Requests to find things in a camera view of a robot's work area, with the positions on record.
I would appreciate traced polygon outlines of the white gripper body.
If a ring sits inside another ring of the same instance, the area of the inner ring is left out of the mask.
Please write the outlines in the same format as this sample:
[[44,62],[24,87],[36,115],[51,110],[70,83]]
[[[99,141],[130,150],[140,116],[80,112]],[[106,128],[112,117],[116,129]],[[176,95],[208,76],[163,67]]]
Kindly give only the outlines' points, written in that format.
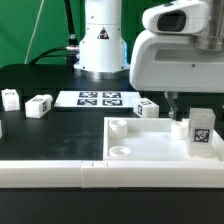
[[224,93],[224,53],[196,50],[190,36],[143,31],[134,44],[129,80],[143,91]]

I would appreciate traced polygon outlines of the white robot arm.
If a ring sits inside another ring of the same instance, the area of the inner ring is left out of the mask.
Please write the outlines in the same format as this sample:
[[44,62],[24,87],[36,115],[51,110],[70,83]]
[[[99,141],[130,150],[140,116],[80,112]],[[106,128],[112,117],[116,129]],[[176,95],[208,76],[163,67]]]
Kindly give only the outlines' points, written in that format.
[[94,79],[129,70],[136,90],[224,93],[224,0],[173,0],[144,11],[130,59],[122,0],[84,0],[85,36],[74,69]]

